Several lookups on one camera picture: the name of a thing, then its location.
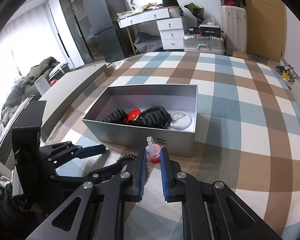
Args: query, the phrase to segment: red object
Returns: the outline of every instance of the red object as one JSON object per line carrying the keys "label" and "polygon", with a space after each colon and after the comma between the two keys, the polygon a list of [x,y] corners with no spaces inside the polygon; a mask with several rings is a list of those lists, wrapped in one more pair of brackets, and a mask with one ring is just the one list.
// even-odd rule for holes
{"label": "red object", "polygon": [[129,114],[128,114],[128,119],[126,120],[126,123],[129,121],[134,121],[138,118],[138,116],[141,114],[141,110],[136,108],[133,109]]}
{"label": "red object", "polygon": [[160,162],[160,154],[158,154],[155,157],[151,157],[151,156],[147,155],[147,160],[154,163],[154,164],[159,163]]}
{"label": "red object", "polygon": [[50,81],[50,86],[53,86],[58,80],[57,79],[53,79]]}
{"label": "red object", "polygon": [[234,1],[228,1],[228,2],[226,3],[226,5],[233,6],[233,5],[235,5],[235,2],[234,2]]}

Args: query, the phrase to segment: white drawer unit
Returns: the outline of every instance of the white drawer unit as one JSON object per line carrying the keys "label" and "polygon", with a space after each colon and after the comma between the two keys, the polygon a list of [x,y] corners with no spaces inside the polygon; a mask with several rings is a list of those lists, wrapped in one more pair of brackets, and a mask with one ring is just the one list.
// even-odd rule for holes
{"label": "white drawer unit", "polygon": [[163,49],[183,49],[183,39],[162,40]]}
{"label": "white drawer unit", "polygon": [[168,8],[162,8],[162,9],[151,10],[140,14],[136,14],[131,17],[127,17],[125,19],[118,21],[118,23],[120,28],[124,28],[138,23],[164,19],[169,17],[170,15],[169,15]]}
{"label": "white drawer unit", "polygon": [[161,40],[183,39],[185,31],[183,29],[163,30],[160,31]]}
{"label": "white drawer unit", "polygon": [[170,18],[166,20],[157,21],[159,31],[184,29],[186,24],[186,17]]}

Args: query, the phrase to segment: metal screw cap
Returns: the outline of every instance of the metal screw cap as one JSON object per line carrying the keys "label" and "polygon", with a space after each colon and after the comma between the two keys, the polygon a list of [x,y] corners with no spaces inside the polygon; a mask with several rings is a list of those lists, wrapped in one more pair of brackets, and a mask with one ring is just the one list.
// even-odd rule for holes
{"label": "metal screw cap", "polygon": [[184,179],[186,176],[187,176],[187,174],[183,171],[177,173],[177,177],[179,179]]}
{"label": "metal screw cap", "polygon": [[128,178],[130,176],[130,173],[127,171],[121,172],[120,177],[125,179]]}
{"label": "metal screw cap", "polygon": [[225,184],[223,184],[223,182],[221,182],[221,181],[217,181],[217,182],[214,184],[214,186],[215,186],[216,188],[223,188],[223,187],[225,186]]}
{"label": "metal screw cap", "polygon": [[85,188],[85,189],[92,188],[92,186],[93,186],[93,183],[90,181],[87,181],[83,184],[83,188]]}

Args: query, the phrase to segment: wooden door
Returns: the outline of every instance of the wooden door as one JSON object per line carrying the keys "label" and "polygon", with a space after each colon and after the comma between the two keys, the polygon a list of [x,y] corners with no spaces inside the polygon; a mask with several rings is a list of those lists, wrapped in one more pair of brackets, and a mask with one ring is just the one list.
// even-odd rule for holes
{"label": "wooden door", "polygon": [[246,0],[247,53],[280,61],[286,41],[286,13],[281,0]]}

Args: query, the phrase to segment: silver suitcase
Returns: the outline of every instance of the silver suitcase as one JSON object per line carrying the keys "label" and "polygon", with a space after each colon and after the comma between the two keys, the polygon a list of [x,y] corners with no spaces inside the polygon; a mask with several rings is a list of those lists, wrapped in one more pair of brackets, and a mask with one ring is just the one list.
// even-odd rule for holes
{"label": "silver suitcase", "polygon": [[225,54],[223,38],[204,37],[198,34],[187,33],[183,38],[184,51],[197,51],[210,54]]}

